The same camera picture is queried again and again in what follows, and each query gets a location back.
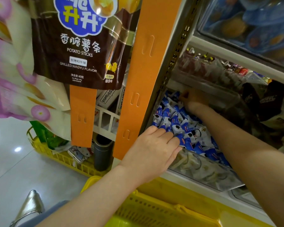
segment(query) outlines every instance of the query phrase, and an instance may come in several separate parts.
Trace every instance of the gray cup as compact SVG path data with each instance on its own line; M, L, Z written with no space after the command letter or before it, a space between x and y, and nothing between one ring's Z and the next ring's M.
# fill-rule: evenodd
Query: gray cup
M105 171L109 167L113 146L114 141L99 134L96 136L94 143L94 166L97 171Z

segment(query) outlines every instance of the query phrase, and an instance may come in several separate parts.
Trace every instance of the shoe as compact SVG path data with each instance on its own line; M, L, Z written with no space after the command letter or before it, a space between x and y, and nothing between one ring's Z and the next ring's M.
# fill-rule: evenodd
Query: shoe
M41 214L44 212L44 205L40 195L35 190L31 190L22 204L19 213L9 227L15 227L17 223L31 213Z

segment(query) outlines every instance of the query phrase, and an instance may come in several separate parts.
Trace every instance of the orange plastic strip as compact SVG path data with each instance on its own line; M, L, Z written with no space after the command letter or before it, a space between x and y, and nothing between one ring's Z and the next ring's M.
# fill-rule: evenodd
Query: orange plastic strip
M122 159L139 135L182 0L142 0L113 156Z
M70 85L72 145L91 147L97 89Z

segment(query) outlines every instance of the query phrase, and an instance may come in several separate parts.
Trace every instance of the person's right hand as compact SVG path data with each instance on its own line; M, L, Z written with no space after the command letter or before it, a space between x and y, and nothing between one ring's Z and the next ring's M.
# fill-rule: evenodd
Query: person's right hand
M173 133L155 126L147 128L120 162L138 187L159 177L175 160L180 140Z
M194 88L184 91L179 100L184 103L187 111L195 115L199 114L202 107L208 107L208 98L205 93Z

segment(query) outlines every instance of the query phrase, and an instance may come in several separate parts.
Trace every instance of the floor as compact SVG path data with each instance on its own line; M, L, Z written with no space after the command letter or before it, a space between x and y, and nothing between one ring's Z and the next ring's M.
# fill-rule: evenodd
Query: floor
M0 227L9 226L29 191L48 209L76 197L87 177L36 153L26 132L30 123L0 119Z

